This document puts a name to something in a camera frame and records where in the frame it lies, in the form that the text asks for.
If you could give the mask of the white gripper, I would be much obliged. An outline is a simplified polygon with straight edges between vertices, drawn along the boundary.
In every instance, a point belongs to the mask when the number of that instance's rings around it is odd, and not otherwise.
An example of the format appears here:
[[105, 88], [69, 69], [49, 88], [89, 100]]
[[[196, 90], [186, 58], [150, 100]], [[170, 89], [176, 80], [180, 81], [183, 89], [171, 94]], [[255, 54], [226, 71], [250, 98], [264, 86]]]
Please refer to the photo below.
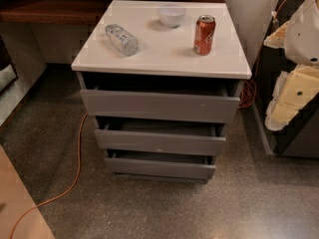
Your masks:
[[267, 36], [263, 45], [285, 50], [297, 65], [290, 73], [282, 71], [276, 80], [272, 101], [266, 110], [265, 126], [278, 131], [319, 93], [319, 8], [318, 0], [305, 0], [291, 16]]

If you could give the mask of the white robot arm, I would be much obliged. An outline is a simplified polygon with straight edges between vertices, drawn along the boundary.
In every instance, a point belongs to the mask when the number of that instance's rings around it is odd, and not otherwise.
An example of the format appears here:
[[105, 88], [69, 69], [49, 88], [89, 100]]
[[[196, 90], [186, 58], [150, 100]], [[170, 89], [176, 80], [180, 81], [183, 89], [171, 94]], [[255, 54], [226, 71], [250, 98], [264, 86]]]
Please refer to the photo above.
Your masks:
[[265, 126], [278, 131], [319, 93], [318, 0], [305, 0], [289, 21], [266, 37], [263, 45], [283, 49], [285, 57], [296, 64], [290, 73], [280, 73], [266, 110]]

